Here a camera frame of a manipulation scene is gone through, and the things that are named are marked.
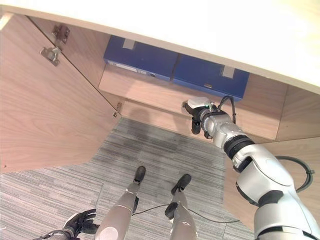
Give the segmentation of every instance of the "gray carpet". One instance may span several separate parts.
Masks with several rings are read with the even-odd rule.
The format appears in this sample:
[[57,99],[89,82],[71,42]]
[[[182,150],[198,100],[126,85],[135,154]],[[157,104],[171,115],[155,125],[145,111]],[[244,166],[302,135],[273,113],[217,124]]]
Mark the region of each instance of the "gray carpet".
[[[224,153],[212,144],[126,118],[88,163],[1,175],[0,239],[30,240],[60,229],[73,213],[97,209],[100,223],[132,182],[136,168],[146,167],[137,212],[168,204],[170,189],[185,173],[189,208],[217,221],[234,217],[223,208]],[[169,240],[166,207],[132,217],[126,240]],[[200,240],[252,240],[240,222],[213,223],[194,216]],[[80,234],[82,240],[93,236]]]

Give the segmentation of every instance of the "cabinet shelf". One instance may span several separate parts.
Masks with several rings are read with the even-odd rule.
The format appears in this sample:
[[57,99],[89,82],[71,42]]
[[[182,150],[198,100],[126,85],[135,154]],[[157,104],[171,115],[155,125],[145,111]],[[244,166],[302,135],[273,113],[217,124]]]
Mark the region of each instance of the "cabinet shelf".
[[[237,124],[248,134],[276,139],[288,85],[250,74],[243,100],[236,102]],[[151,76],[107,65],[99,89],[138,103],[188,116],[182,102],[193,97],[208,97],[219,103],[220,97]],[[227,113],[229,104],[223,107]]]

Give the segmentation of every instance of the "white countertop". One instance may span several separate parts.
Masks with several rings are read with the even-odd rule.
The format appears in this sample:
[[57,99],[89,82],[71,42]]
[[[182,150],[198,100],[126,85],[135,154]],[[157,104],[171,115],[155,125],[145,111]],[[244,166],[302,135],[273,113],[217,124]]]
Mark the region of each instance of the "white countertop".
[[3,0],[73,24],[233,66],[320,94],[320,1]]

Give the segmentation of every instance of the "robot leg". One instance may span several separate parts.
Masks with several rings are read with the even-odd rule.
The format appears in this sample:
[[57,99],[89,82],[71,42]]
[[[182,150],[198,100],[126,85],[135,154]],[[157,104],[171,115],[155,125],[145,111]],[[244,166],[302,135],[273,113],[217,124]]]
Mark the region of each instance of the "robot leg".
[[188,203],[183,190],[190,183],[191,176],[183,175],[171,190],[172,201],[165,210],[165,215],[172,220],[170,240],[196,240],[197,228],[195,221],[188,211]]
[[196,240],[198,236],[197,228],[193,217],[188,211],[185,194],[177,190],[172,203],[177,203],[177,207],[174,211],[170,240]]
[[96,231],[95,240],[123,240],[125,238],[131,216],[138,206],[137,193],[145,172],[146,169],[143,166],[137,169],[133,183],[128,186],[125,193],[101,222]]

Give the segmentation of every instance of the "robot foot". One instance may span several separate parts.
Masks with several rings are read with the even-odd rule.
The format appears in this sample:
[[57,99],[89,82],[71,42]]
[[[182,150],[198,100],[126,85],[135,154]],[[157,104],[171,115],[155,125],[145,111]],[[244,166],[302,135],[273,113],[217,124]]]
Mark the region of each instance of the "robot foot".
[[169,218],[169,220],[173,219],[175,217],[175,210],[178,207],[178,203],[172,202],[169,204],[169,206],[166,207],[164,215]]
[[171,194],[175,195],[176,191],[183,191],[185,190],[186,186],[188,186],[188,184],[191,182],[191,176],[189,174],[185,174],[183,175],[178,182],[176,183],[176,185],[171,189]]
[[146,175],[146,168],[144,166],[138,167],[135,171],[133,182],[138,183],[140,185],[145,175]]

